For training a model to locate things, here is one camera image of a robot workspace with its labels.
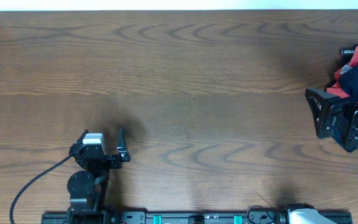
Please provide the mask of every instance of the green connector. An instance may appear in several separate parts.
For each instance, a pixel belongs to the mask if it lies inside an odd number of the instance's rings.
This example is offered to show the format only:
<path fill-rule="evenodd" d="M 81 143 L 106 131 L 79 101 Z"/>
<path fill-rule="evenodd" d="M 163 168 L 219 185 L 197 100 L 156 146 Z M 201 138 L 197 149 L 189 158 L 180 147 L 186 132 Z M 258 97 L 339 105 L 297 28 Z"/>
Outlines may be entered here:
<path fill-rule="evenodd" d="M 162 224 L 162 217 L 161 217 L 161 215 L 154 215 L 154 217 L 153 217 L 153 224 Z"/>
<path fill-rule="evenodd" d="M 242 224 L 242 216 L 241 215 L 234 216 L 234 224 Z"/>

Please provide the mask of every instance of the wood grain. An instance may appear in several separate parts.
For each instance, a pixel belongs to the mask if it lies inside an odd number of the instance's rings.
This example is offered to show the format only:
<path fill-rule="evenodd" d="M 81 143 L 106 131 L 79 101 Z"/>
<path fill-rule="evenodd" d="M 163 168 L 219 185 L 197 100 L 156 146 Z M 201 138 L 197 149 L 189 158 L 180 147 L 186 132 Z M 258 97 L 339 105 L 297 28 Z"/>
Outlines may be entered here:
<path fill-rule="evenodd" d="M 358 150 L 317 140 L 304 99 L 358 43 L 358 11 L 0 12 L 0 223 L 84 129 L 132 161 L 107 203 L 246 210 L 307 202 L 358 223 Z M 69 206 L 74 160 L 39 179 L 17 223 Z"/>

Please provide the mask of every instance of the wooden surface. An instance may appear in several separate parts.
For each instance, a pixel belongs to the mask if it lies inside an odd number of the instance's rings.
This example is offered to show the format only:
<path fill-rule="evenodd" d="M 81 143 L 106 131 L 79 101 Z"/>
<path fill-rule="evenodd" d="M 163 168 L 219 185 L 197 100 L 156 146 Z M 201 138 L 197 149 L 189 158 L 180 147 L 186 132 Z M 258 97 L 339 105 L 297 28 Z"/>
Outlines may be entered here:
<path fill-rule="evenodd" d="M 132 161 L 107 203 L 246 210 L 307 202 L 358 223 L 358 150 L 317 140 L 306 87 L 358 43 L 358 11 L 0 12 L 0 223 L 84 129 Z M 17 223 L 69 206 L 74 159 L 20 198 Z"/>

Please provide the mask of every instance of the wire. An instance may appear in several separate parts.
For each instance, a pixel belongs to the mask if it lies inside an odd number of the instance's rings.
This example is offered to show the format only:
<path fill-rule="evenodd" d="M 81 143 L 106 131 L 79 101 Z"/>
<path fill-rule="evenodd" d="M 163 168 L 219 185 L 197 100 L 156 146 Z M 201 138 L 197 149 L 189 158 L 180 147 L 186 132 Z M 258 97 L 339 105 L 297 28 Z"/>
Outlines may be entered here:
<path fill-rule="evenodd" d="M 247 212 L 246 212 L 246 218 L 248 218 L 248 221 L 249 221 L 251 224 L 256 224 L 256 223 L 249 218 L 249 215 L 248 215 L 248 214 L 249 214 L 249 212 L 250 212 L 253 208 L 255 208 L 255 207 L 264 208 L 264 207 L 261 206 L 261 205 L 253 205 L 253 206 L 251 206 L 250 208 L 248 208 L 248 210 L 247 210 Z M 273 219 L 272 216 L 268 213 L 268 211 L 266 211 L 266 215 L 267 215 L 271 220 L 273 220 L 272 222 L 270 222 L 270 223 L 268 223 L 268 224 L 273 224 L 273 223 L 275 223 L 275 222 L 274 222 L 274 219 Z"/>
<path fill-rule="evenodd" d="M 34 179 L 32 179 L 28 184 L 26 184 L 22 190 L 16 195 L 16 198 L 13 200 L 12 205 L 11 205 L 11 211 L 9 212 L 9 218 L 11 219 L 11 224 L 15 224 L 15 221 L 13 219 L 13 210 L 15 209 L 15 205 L 17 200 L 19 199 L 19 197 L 23 194 L 23 192 L 32 184 L 34 183 L 36 180 L 38 180 L 40 177 L 42 177 L 43 175 L 49 173 L 50 171 L 54 170 L 54 168 L 62 165 L 64 162 L 66 162 L 69 158 L 71 158 L 73 155 L 69 155 L 67 156 L 64 160 L 60 161 L 58 164 L 54 165 L 53 167 L 43 171 L 41 174 L 39 174 L 37 177 L 34 177 Z"/>

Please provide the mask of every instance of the white wall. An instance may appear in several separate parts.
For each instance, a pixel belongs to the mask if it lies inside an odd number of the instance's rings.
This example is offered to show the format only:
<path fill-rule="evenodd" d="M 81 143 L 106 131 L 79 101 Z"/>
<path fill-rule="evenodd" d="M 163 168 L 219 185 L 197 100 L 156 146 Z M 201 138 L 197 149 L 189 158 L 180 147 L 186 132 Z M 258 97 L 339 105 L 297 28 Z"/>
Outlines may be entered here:
<path fill-rule="evenodd" d="M 355 0 L 0 0 L 0 11 L 358 9 Z"/>

